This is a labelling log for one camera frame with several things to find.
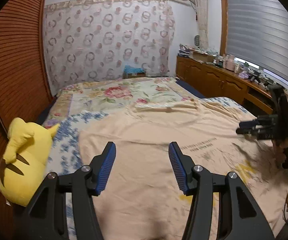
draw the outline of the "stuffed animal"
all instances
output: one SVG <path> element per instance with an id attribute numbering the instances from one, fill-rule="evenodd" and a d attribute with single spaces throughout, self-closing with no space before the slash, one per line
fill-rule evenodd
<path id="1" fill-rule="evenodd" d="M 44 179 L 45 165 L 59 124 L 50 129 L 15 118 L 0 161 L 0 191 L 12 203 L 27 206 Z"/>

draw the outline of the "cabinet door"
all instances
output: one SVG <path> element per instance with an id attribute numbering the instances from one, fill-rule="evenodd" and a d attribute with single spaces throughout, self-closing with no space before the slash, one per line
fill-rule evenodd
<path id="1" fill-rule="evenodd" d="M 186 79 L 188 84 L 204 95 L 205 70 L 202 64 L 196 63 L 191 65 Z"/>
<path id="2" fill-rule="evenodd" d="M 203 95 L 212 98 L 222 96 L 222 86 L 225 77 L 222 73 L 211 68 L 205 68 L 205 76 L 203 81 Z"/>
<path id="3" fill-rule="evenodd" d="M 223 85 L 224 97 L 231 98 L 235 102 L 242 104 L 246 91 L 247 85 L 233 78 L 226 77 L 225 84 Z"/>
<path id="4" fill-rule="evenodd" d="M 176 65 L 176 75 L 181 80 L 185 81 L 188 72 L 188 66 L 185 61 L 178 60 Z"/>

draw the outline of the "gray roller blind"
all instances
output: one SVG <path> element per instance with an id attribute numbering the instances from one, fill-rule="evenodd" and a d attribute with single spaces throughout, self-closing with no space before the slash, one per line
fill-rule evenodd
<path id="1" fill-rule="evenodd" d="M 288 81 L 288 12 L 278 0 L 228 0 L 226 53 Z"/>

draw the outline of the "wall covering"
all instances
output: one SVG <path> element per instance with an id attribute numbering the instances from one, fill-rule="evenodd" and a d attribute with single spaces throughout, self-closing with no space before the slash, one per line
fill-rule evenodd
<path id="1" fill-rule="evenodd" d="M 44 10 L 44 53 L 54 93 L 121 78 L 125 65 L 166 75 L 175 20 L 167 0 L 72 0 Z"/>

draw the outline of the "metal screw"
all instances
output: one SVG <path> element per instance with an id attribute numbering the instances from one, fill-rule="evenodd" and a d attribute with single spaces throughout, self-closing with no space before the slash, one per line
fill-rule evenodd
<path id="1" fill-rule="evenodd" d="M 201 165 L 195 165 L 194 170 L 199 172 L 203 170 L 203 167 Z"/>
<path id="2" fill-rule="evenodd" d="M 91 169 L 91 167 L 89 165 L 85 165 L 81 168 L 81 170 L 84 172 L 88 172 L 90 169 Z"/>
<path id="3" fill-rule="evenodd" d="M 228 175 L 229 175 L 229 177 L 231 179 L 236 179 L 237 178 L 237 174 L 235 172 L 230 172 Z"/>
<path id="4" fill-rule="evenodd" d="M 55 173 L 55 172 L 50 172 L 49 174 L 47 174 L 47 177 L 48 177 L 49 179 L 55 179 L 56 173 Z"/>

